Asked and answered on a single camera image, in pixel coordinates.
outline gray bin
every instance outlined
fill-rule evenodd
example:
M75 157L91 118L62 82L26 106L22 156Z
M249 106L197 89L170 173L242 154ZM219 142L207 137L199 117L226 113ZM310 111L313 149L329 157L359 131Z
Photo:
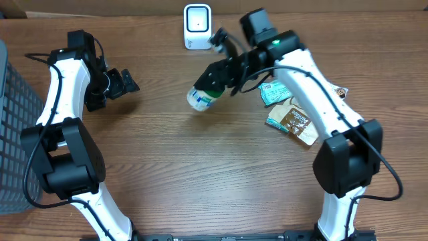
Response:
M5 43L0 40L0 214L22 212L30 208L22 191L28 157L21 148L24 128L35 125L41 115L40 97L7 61ZM33 170L28 180L30 196L39 201L41 187Z

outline table surface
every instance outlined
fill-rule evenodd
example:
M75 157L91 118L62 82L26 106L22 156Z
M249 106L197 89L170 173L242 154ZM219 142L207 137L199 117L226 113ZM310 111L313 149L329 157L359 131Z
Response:
M241 39L240 15L214 16ZM379 240L428 239L428 15L425 12L271 14L294 29L331 82L349 88L347 103L383 125L383 154L401 176L397 202L361 201L356 227ZM1 20L9 61L45 99L50 75L24 53L66 47L67 32L98 38L108 63L128 68L141 88L84 123L107 168L119 208L143 234L245 234L310 230L323 191L312 172L320 144L303 145L264 124L259 91L222 96L196 113L186 93L205 68L224 58L188 51L183 19L99 17ZM369 194L395 195L384 168ZM57 199L45 194L43 202ZM0 218L0 240L78 240L94 231L72 206Z

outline wooden tabletop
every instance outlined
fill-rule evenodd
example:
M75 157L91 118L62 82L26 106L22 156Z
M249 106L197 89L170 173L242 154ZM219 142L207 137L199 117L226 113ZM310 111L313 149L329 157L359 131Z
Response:
M242 40L240 15L214 16ZM426 12L271 14L294 29L324 75L349 88L347 103L383 125L383 154L401 176L397 202L363 200L356 227L379 240L428 240L428 15ZM186 93L205 68L224 58L188 51L183 19L100 17L1 20L9 61L45 100L49 71L24 53L66 47L67 32L98 38L108 63L128 68L140 92L84 113L107 167L106 185L143 234L245 234L311 230L323 190L304 148L264 124L271 108L259 91L224 94L197 113ZM368 193L395 195L384 168ZM57 199L45 194L43 202ZM0 240L73 240L94 231L72 206L1 216Z

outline ribbed plastic basket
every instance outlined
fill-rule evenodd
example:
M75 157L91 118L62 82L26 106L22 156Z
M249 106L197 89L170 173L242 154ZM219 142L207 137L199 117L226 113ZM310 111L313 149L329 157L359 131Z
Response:
M0 214L22 212L30 208L22 191L25 166L28 162L21 148L22 129L35 125L43 103L34 90L7 61L7 50L0 40ZM41 199L39 181L31 170L30 196Z

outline bottle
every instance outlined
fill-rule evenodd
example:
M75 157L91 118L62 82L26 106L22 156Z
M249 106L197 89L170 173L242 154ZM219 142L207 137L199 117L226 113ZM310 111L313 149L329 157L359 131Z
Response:
M206 111L223 92L197 90L194 86L187 93L187 101L197 111Z

